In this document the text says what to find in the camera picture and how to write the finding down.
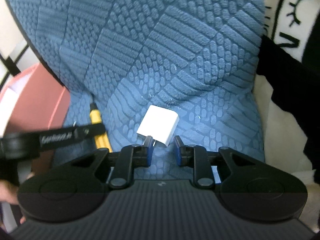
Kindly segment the person's left hand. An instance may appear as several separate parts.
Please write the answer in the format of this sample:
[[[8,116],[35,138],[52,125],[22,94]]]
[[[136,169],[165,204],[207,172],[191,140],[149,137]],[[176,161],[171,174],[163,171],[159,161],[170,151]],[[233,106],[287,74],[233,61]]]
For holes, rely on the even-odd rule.
[[[7,180],[0,181],[0,201],[18,205],[18,187]]]

